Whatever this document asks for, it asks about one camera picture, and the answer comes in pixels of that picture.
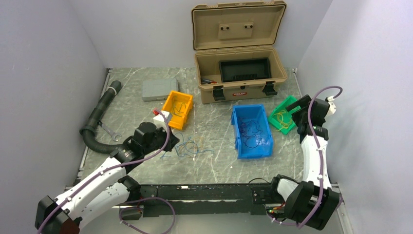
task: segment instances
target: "tan toolbox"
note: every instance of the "tan toolbox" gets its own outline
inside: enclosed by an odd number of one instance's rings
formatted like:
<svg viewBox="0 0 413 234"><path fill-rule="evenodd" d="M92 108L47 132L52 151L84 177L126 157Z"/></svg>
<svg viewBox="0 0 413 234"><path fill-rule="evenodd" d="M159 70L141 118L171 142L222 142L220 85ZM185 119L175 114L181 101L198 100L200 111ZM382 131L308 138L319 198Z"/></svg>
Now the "tan toolbox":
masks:
<svg viewBox="0 0 413 234"><path fill-rule="evenodd" d="M287 4L284 1L239 2L197 5L192 10L195 66L202 103L246 98L265 98L277 94L287 73L272 47ZM270 73L258 77L247 64L269 64ZM222 81L222 68L230 79ZM205 84L206 80L217 83Z"/></svg>

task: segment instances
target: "toolbox lid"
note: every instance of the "toolbox lid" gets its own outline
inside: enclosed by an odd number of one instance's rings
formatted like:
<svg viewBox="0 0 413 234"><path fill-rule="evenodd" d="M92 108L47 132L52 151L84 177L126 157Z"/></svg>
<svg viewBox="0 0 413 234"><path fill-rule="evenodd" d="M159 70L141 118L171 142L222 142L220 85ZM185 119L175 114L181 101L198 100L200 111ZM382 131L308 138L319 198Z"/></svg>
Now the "toolbox lid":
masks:
<svg viewBox="0 0 413 234"><path fill-rule="evenodd" d="M197 5L192 10L194 50L272 45L286 7L284 1Z"/></svg>

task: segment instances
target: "orange bin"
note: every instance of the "orange bin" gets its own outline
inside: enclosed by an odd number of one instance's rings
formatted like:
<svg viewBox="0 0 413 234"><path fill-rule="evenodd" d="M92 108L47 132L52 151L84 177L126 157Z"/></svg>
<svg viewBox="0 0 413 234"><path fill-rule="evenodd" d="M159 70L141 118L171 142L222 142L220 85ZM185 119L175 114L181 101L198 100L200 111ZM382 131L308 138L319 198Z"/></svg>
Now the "orange bin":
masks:
<svg viewBox="0 0 413 234"><path fill-rule="evenodd" d="M187 122L188 114L192 106L192 95L172 90L169 93L164 107L162 107L163 111L168 111L172 114L169 126L182 130L184 124Z"/></svg>

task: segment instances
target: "blue plastic bin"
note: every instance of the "blue plastic bin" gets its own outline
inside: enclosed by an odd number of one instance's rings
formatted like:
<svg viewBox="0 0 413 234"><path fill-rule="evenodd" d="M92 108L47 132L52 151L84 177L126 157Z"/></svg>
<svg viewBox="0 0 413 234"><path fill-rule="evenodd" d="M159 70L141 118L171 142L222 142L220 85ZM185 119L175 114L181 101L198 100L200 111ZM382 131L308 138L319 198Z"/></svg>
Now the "blue plastic bin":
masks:
<svg viewBox="0 0 413 234"><path fill-rule="evenodd" d="M271 156L274 141L263 105L233 106L231 124L238 159Z"/></svg>

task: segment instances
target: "black latch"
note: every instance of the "black latch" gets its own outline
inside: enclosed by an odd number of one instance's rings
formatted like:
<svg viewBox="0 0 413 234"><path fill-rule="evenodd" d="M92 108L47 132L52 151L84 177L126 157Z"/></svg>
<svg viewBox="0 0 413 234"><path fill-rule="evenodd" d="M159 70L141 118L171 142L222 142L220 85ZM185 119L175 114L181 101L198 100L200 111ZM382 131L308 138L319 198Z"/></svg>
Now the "black latch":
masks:
<svg viewBox="0 0 413 234"><path fill-rule="evenodd" d="M215 101L225 100L224 87L222 85L214 86L214 90L212 91L212 96L214 97Z"/></svg>
<svg viewBox="0 0 413 234"><path fill-rule="evenodd" d="M263 93L265 93L265 95L267 95L267 96L277 95L277 91L274 90L274 82L273 81L269 81L269 82L265 83Z"/></svg>

